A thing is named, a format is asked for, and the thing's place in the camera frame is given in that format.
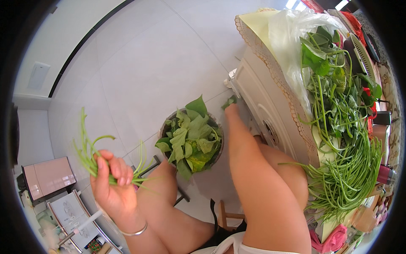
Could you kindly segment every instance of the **white plastic bag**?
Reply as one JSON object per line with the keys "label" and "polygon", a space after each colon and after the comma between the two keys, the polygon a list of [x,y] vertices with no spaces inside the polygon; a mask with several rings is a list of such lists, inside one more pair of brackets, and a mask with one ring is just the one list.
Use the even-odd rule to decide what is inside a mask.
{"label": "white plastic bag", "polygon": [[307,38],[307,32],[316,32],[318,26],[333,34],[341,28],[340,21],[324,13],[314,13],[312,9],[282,10],[269,18],[269,41],[276,61],[283,75],[296,94],[308,119],[311,119],[311,107],[307,91],[300,74],[301,45],[299,37]]}

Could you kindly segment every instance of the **bracelet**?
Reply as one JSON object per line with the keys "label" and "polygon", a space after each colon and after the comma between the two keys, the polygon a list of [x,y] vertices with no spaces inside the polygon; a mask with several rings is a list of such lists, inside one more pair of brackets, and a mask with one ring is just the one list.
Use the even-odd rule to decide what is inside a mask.
{"label": "bracelet", "polygon": [[144,226],[144,228],[143,228],[143,229],[141,229],[141,230],[140,230],[140,231],[138,231],[138,232],[131,233],[131,234],[126,233],[126,232],[123,232],[123,231],[121,231],[120,229],[119,229],[119,231],[120,231],[120,233],[121,233],[121,234],[123,234],[123,235],[125,235],[125,236],[128,236],[128,237],[133,237],[133,236],[135,236],[135,235],[142,234],[142,233],[143,233],[145,230],[147,230],[147,226],[148,226],[148,223],[147,223],[147,222],[145,222],[145,226]]}

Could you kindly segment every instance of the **hand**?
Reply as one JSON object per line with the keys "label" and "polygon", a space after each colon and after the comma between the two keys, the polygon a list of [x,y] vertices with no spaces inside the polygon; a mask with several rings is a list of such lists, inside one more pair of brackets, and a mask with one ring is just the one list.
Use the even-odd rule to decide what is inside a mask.
{"label": "hand", "polygon": [[[122,158],[114,157],[113,153],[107,150],[100,150],[101,157],[94,154],[97,160],[97,178],[90,176],[93,196],[98,204],[107,212],[117,226],[125,224],[129,217],[134,217],[137,208],[135,188],[131,184],[133,171],[126,165]],[[117,186],[109,184],[109,173],[117,180]]]}
{"label": "hand", "polygon": [[231,103],[230,106],[226,107],[224,113],[227,117],[230,117],[232,115],[240,115],[240,109],[238,108],[238,105],[236,103]]}

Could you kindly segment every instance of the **red ribbon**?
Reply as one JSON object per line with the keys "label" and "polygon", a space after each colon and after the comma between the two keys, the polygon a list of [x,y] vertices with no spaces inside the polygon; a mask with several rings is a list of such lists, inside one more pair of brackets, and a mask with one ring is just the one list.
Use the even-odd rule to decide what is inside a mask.
{"label": "red ribbon", "polygon": [[[369,88],[367,87],[363,87],[362,89],[364,89],[364,92],[368,95],[371,96],[371,91]],[[372,115],[368,116],[369,119],[375,119],[376,115],[378,113],[378,111],[376,110],[376,103],[374,102],[373,106],[370,107],[370,109],[372,110]]]}

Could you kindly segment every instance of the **white shorts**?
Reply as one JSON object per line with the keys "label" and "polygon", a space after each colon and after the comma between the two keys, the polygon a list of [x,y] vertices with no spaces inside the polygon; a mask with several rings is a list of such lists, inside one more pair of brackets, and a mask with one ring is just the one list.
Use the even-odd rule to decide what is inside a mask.
{"label": "white shorts", "polygon": [[208,247],[192,252],[191,254],[223,254],[228,248],[234,245],[234,254],[298,254],[293,252],[280,252],[272,250],[260,250],[242,244],[245,232],[239,232],[227,237],[218,246]]}

